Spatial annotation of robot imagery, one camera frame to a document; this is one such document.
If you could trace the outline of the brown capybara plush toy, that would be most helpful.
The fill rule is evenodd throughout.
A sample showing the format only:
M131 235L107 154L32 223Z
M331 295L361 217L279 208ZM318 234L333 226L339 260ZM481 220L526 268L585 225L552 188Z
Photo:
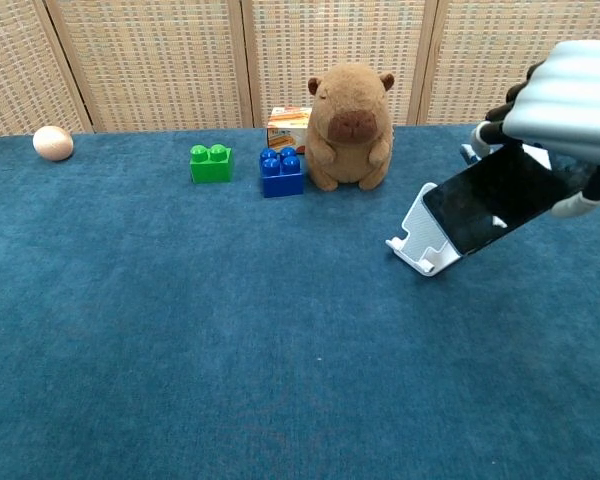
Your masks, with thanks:
M388 92L394 82L392 73L356 63L308 79L313 105L305 159L317 188L329 192L357 184L369 191L383 182L393 150Z

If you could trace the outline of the beige egg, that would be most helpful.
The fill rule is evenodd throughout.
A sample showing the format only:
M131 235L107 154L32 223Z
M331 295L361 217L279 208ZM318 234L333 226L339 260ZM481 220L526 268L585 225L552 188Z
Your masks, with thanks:
M52 162L66 160L74 152L71 134L57 126L46 125L39 128L32 137L32 143L38 155Z

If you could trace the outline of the blue building block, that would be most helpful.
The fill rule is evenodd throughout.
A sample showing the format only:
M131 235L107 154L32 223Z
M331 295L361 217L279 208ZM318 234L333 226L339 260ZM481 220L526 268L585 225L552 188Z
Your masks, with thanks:
M261 191L265 198L304 193L302 164L293 147L265 148L259 157Z

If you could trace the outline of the blue velvet table cloth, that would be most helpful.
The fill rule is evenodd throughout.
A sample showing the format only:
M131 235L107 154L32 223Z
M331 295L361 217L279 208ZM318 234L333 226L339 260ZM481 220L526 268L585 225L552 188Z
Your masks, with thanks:
M0 480L600 480L600 209L432 278L385 244L469 131L275 199L256 129L1 137Z

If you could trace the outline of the black smartphone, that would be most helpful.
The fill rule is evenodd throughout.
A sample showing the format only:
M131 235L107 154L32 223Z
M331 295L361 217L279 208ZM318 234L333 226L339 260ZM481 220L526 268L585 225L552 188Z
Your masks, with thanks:
M553 154L549 163L509 144L426 193L424 204L458 254L470 255L578 193L594 171Z

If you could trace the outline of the green building block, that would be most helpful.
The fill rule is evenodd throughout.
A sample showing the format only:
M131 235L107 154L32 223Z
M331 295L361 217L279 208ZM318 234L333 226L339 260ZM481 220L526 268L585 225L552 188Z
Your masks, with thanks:
M190 149L189 166L193 183L230 182L233 172L232 149L222 144L210 147L194 145Z

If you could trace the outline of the white phone stand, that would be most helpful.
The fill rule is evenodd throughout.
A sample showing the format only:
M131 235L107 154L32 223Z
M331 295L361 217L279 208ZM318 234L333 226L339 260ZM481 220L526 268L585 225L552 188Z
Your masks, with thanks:
M385 244L419 274L432 277L461 259L442 228L424 204L424 196L435 189L425 183L402 220L404 238L393 237Z

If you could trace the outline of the woven rattan folding screen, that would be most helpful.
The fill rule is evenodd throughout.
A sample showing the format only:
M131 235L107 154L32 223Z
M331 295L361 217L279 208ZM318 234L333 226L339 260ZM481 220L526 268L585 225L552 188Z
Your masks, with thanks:
M0 136L261 127L340 62L399 125L478 120L600 0L0 0Z

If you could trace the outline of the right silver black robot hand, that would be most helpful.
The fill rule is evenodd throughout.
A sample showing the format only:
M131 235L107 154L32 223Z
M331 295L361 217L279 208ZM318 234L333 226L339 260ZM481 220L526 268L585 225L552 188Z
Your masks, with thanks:
M557 43L470 135L471 148L480 158L493 145L513 142L595 166L580 191L554 204L553 216L578 217L600 206L600 40Z

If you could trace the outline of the orange white snack box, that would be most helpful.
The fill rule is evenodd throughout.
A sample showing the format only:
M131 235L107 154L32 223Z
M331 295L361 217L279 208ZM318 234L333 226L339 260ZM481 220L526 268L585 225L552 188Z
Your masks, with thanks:
M267 123L267 146L276 152L290 147L305 153L311 107L274 107Z

